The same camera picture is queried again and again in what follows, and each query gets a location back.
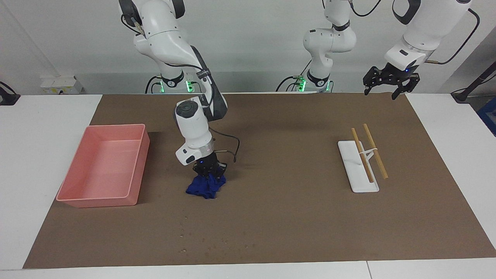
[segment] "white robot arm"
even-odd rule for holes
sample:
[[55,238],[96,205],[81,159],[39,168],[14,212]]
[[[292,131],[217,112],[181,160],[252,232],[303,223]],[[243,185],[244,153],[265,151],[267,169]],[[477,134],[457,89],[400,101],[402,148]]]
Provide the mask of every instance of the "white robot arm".
[[393,100],[401,93],[412,92],[420,81],[419,75],[414,73],[417,67],[426,62],[471,5],[471,0],[407,0],[408,9],[399,15],[396,6],[401,1],[406,0],[393,3],[393,13],[407,25],[407,30],[384,56],[387,61],[384,69],[372,67],[365,75],[365,95],[381,84],[398,86]]
[[312,61],[307,71],[307,86],[319,92],[327,88],[332,68],[331,53],[351,51],[357,36],[350,27],[351,7],[348,0],[326,0],[324,15],[332,28],[318,28],[306,33],[303,45]]
[[185,143],[176,152],[183,165],[196,161],[194,170],[200,175],[222,176],[226,164],[214,153],[208,122],[222,119],[227,103],[219,92],[210,70],[199,51],[183,37],[177,18],[184,12],[183,0],[147,0],[137,8],[132,0],[119,0],[126,22],[140,30],[134,42],[136,48],[151,57],[160,70],[193,67],[205,87],[205,93],[176,104],[174,116]]

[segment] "pink plastic tray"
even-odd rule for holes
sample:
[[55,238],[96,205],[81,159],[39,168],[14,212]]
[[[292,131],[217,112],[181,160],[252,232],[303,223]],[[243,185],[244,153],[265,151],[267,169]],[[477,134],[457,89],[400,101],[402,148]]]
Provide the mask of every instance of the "pink plastic tray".
[[144,124],[88,126],[57,201],[77,208],[135,205],[149,146]]

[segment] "brown table surface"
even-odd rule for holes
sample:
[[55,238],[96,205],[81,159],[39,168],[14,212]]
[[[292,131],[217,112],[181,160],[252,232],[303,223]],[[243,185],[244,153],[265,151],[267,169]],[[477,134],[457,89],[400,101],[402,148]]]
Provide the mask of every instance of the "brown table surface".
[[[133,207],[54,202],[24,268],[496,257],[405,96],[227,95],[211,127],[242,145],[214,200],[185,194],[195,173],[174,152],[184,96],[104,95],[91,122],[144,123],[150,149]],[[337,142],[370,127],[389,173],[351,191]],[[217,149],[236,141],[214,135]],[[376,175],[380,172],[373,163]]]

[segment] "crumpled blue rag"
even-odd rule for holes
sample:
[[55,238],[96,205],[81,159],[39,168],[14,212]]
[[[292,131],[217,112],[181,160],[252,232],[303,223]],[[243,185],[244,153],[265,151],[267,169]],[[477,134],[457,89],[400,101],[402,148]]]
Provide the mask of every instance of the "crumpled blue rag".
[[216,179],[212,174],[208,174],[208,178],[196,176],[193,182],[186,189],[186,193],[195,196],[201,196],[206,199],[214,199],[219,188],[226,183],[226,177],[221,176]]

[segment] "wooden stick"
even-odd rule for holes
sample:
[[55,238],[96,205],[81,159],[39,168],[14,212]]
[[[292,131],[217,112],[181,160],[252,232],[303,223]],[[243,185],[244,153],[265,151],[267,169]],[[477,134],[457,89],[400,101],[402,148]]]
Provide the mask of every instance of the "wooden stick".
[[365,172],[367,173],[367,177],[369,178],[369,182],[373,183],[371,170],[369,169],[369,165],[367,164],[367,160],[365,159],[365,154],[362,153],[364,152],[364,150],[360,145],[360,141],[358,140],[358,135],[355,128],[351,128],[351,133],[353,134],[353,138],[355,139],[355,144],[357,145],[358,152],[360,153],[360,159],[362,159],[362,164],[364,165]]
[[375,155],[375,161],[377,162],[377,165],[379,165],[379,169],[382,174],[382,177],[384,179],[387,179],[389,176],[387,175],[386,168],[384,167],[384,164],[382,163],[382,159],[380,158],[379,150],[376,149],[377,147],[375,146],[375,142],[373,142],[372,134],[367,124],[364,124],[364,128],[365,128],[365,133],[367,133],[367,137],[369,138],[370,145],[372,146],[372,148],[375,148],[373,150],[373,153]]

